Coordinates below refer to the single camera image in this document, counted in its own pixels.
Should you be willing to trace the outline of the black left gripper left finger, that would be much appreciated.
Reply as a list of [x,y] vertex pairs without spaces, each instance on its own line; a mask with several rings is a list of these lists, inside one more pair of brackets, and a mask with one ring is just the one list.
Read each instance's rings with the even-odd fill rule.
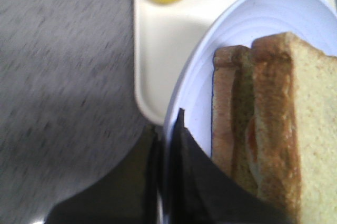
[[161,141],[148,125],[105,177],[57,204],[46,223],[156,223]]

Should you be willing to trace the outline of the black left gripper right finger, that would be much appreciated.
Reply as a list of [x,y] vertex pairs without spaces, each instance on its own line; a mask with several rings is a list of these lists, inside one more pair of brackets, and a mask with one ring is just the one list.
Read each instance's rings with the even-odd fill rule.
[[180,109],[170,147],[171,223],[293,222],[220,171],[185,128],[184,115]]

